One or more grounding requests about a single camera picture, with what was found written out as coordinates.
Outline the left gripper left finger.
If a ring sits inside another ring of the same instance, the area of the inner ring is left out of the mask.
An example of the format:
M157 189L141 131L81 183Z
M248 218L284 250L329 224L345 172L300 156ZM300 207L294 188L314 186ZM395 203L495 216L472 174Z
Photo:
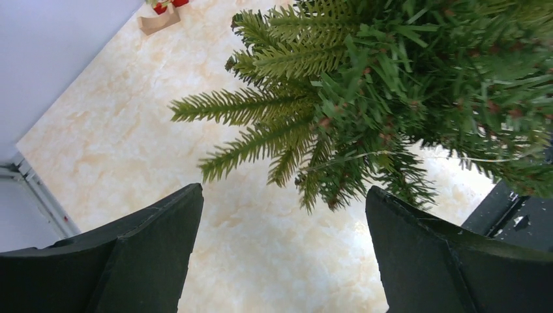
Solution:
M177 312L202 216L192 183L46 248L1 254L2 312Z

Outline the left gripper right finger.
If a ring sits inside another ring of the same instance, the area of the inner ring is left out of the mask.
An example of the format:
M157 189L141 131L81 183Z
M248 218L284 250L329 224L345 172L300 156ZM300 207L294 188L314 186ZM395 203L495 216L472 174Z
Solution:
M551 312L552 253L466 230L378 186L366 219L390 312Z

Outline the small green christmas tree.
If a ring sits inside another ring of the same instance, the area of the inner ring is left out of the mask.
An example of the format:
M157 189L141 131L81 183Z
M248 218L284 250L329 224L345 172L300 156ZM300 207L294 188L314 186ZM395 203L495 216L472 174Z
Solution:
M172 119L240 126L204 181L272 160L301 205L345 207L380 182L417 208L434 189L410 147L441 147L525 196L552 195L551 1L295 1L244 10L226 70L245 86L189 95Z

